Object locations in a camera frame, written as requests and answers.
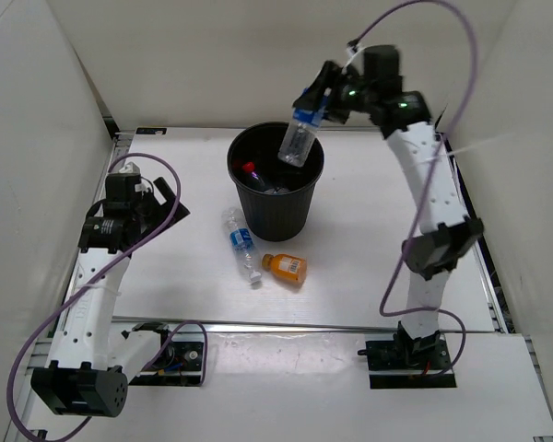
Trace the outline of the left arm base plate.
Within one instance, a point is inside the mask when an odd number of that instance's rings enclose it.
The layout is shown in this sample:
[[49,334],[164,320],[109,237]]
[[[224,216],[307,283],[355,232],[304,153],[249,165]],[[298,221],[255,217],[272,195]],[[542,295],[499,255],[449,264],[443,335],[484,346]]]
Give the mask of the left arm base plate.
[[129,385],[201,387],[206,378],[206,354],[206,337],[201,331],[178,332],[164,354]]

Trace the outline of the black plastic waste bin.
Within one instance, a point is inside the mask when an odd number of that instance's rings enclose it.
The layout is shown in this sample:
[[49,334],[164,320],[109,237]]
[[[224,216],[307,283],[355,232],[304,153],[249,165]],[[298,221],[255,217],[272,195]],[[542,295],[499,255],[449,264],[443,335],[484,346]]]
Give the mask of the black plastic waste bin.
[[[227,170],[236,186],[250,230],[257,237],[279,242],[294,238],[305,226],[315,185],[324,170],[324,151],[318,140],[303,167],[279,160],[277,153],[288,125],[262,122],[244,129],[229,145]],[[252,161],[265,181],[281,182],[288,194],[263,194],[249,188],[241,166]]]

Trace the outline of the red cap water bottle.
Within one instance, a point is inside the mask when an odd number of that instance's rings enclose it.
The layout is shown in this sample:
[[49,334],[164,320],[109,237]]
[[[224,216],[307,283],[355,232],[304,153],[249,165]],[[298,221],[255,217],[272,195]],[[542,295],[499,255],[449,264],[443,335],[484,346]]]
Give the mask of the red cap water bottle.
[[246,185],[257,191],[264,192],[266,190],[266,182],[261,173],[259,173],[252,161],[248,161],[241,166],[241,170],[245,175]]

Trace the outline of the blue cap water bottle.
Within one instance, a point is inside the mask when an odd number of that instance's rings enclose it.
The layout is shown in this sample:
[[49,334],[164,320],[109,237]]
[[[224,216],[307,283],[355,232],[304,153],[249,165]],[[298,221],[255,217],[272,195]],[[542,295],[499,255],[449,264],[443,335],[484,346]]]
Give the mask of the blue cap water bottle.
[[322,97],[318,110],[293,108],[293,113],[279,148],[277,157],[297,168],[304,166],[324,118],[328,95]]

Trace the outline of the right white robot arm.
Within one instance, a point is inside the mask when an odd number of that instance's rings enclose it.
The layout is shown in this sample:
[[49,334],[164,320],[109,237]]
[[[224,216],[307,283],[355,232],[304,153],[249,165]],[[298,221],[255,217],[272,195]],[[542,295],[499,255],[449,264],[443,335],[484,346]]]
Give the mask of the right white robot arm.
[[326,61],[293,107],[336,123],[345,123],[352,112],[366,114],[397,159],[416,212],[379,313],[398,319],[391,357],[401,367],[429,364],[441,345],[445,287],[483,235],[484,225],[459,201],[426,100],[420,92],[404,89],[396,61],[378,62],[364,72]]

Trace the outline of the orange juice bottle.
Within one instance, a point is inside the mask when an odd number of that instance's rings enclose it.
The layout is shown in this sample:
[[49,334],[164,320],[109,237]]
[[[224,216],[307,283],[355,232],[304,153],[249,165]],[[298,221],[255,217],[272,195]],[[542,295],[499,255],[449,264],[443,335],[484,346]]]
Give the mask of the orange juice bottle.
[[307,261],[288,254],[265,254],[261,261],[262,267],[277,279],[302,285],[307,276]]

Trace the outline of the aluminium table frame rail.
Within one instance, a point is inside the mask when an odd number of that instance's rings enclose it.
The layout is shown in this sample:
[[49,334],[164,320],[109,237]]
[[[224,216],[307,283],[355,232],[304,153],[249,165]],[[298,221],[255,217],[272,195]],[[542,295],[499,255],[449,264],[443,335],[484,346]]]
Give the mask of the aluminium table frame rail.
[[[178,325],[183,322],[181,319],[161,318],[138,318],[115,316],[112,319],[114,324],[134,324],[141,322],[160,322],[170,325]],[[208,332],[392,332],[395,327],[367,327],[367,326],[336,326],[336,325],[308,325],[308,324],[286,324],[266,322],[242,322],[224,320],[199,320]]]

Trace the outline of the small black cap water bottle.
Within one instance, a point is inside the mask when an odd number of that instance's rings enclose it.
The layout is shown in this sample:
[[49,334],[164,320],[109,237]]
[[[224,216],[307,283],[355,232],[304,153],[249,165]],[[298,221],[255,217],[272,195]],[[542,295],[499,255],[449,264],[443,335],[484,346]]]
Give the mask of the small black cap water bottle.
[[291,193],[291,190],[281,182],[273,183],[271,181],[265,181],[261,193],[279,195]]

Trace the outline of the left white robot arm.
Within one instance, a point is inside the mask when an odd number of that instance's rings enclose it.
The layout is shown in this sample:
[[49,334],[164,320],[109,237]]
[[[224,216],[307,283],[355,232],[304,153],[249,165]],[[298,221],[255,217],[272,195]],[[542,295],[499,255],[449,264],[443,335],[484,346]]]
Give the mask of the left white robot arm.
[[47,366],[34,369],[31,376],[32,390],[53,413],[116,417],[129,382],[144,365],[171,364],[175,347],[162,338],[162,327],[130,331],[115,347],[109,344],[109,333],[131,260],[129,249],[188,214],[163,178],[155,179],[151,188],[137,172],[106,178],[105,197],[88,209],[78,242],[74,288],[85,293],[55,334]]

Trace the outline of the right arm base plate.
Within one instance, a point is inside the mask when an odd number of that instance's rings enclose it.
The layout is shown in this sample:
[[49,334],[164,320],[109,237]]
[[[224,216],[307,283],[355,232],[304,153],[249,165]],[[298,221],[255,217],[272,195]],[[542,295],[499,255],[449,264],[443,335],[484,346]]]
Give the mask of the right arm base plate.
[[441,339],[437,348],[416,362],[407,363],[390,337],[375,336],[357,351],[366,358],[372,390],[454,389],[455,375],[450,368],[447,343]]

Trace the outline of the tall white cap water bottle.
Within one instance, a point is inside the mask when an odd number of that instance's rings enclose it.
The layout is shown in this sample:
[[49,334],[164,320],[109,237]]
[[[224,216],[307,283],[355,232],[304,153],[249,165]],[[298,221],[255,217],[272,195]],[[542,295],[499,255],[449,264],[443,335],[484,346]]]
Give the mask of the tall white cap water bottle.
[[225,210],[222,214],[222,224],[241,275],[250,285],[257,285],[262,280],[261,259],[246,225],[243,211],[237,207]]

